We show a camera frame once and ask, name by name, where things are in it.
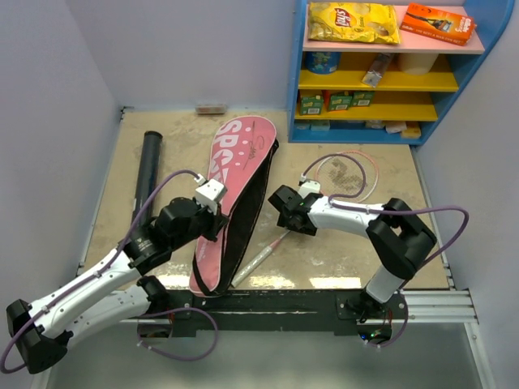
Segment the pink badminton racket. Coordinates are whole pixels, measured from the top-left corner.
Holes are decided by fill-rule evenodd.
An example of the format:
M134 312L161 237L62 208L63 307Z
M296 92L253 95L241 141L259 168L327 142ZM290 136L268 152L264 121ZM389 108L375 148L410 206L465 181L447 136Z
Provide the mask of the pink badminton racket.
M342 152L345 157L328 156L315 167L315 182L320 184L324 195L344 194L347 201L362 203L374 192L380 170L373 158L365 152L349 150ZM265 246L242 270L234 276L231 286L237 288L290 233L285 230L276 240Z

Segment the pink racket bag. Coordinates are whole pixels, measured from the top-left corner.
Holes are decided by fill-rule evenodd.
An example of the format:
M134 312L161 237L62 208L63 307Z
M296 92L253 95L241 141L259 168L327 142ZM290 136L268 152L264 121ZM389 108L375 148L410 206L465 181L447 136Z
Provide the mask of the pink racket bag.
M196 296L218 297L231 285L259 218L278 147L275 125L261 116L234 118L215 134L208 177L227 188L221 211L229 223L216 242L197 241L189 281Z

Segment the black shuttlecock tube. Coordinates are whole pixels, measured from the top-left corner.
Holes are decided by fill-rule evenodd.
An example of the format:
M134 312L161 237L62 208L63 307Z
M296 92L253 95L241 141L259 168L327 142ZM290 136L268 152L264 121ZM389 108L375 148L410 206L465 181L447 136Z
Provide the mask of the black shuttlecock tube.
M149 195L155 189L162 139L163 136L159 132L150 130L144 133L131 220L137 217Z

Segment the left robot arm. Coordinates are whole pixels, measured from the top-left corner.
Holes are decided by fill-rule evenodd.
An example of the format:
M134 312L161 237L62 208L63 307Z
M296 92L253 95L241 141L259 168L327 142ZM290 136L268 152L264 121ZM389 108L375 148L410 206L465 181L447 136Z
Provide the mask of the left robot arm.
M175 198L158 216L132 227L97 265L59 290L32 302L13 301L6 308L11 340L1 359L5 361L15 348L23 362L14 368L3 365L1 371L39 374L61 361L74 341L117 314L161 317L168 298L149 272L200 237L216 241L228 220L219 203Z

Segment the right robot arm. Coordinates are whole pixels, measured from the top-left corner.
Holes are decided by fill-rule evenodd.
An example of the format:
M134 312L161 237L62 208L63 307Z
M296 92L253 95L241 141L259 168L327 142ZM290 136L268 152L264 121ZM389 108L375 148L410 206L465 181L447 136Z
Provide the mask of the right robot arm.
M362 311L370 318L389 310L392 295L414 277L437 243L418 213L397 198L361 205L280 186L268 201L279 212L277 225L289 231L314 236L318 229L331 229L371 242L381 265L362 291Z

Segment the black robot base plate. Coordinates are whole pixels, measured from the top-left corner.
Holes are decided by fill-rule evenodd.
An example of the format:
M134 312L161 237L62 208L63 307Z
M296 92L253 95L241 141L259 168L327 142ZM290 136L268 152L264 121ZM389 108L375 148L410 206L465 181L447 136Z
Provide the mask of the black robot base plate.
M360 289L231 290L220 297L196 297L176 290L153 302L144 318L170 325L172 335L193 337L199 331L331 332L370 339L408 318L401 294L385 304L369 302Z

